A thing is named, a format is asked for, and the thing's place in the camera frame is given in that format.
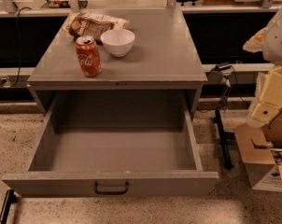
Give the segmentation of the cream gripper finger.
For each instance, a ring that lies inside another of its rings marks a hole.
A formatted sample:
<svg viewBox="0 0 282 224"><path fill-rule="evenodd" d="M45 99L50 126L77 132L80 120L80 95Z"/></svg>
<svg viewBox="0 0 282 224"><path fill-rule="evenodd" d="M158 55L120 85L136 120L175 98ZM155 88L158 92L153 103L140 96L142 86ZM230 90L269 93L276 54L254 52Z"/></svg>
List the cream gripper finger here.
<svg viewBox="0 0 282 224"><path fill-rule="evenodd" d="M270 124L282 112L282 66L275 66L267 74L259 73L255 98L247 116L251 127Z"/></svg>
<svg viewBox="0 0 282 224"><path fill-rule="evenodd" d="M244 44L243 50L256 53L263 50L263 39L266 29L260 29L256 34L254 34L249 40Z"/></svg>

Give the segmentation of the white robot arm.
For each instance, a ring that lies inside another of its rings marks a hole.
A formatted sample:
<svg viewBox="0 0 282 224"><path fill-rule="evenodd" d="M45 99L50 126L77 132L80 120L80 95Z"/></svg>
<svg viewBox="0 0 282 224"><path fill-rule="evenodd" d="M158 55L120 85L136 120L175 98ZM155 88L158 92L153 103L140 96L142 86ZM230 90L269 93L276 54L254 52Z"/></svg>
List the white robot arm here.
<svg viewBox="0 0 282 224"><path fill-rule="evenodd" d="M282 112L282 7L245 43L243 50L261 51L263 59L274 65L265 75L261 91L256 94L257 103L247 120L252 127L262 127Z"/></svg>

